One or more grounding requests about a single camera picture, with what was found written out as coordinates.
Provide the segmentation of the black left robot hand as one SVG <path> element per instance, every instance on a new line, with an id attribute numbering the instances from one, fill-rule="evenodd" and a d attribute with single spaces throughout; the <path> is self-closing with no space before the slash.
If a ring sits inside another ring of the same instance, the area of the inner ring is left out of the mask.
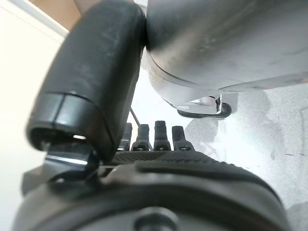
<path id="1" fill-rule="evenodd" d="M 255 174 L 197 152 L 183 128 L 126 120 L 145 43 L 129 1 L 94 5 L 66 37 L 26 127 L 41 166 L 23 175 L 14 231 L 288 231 L 276 192 Z"/>

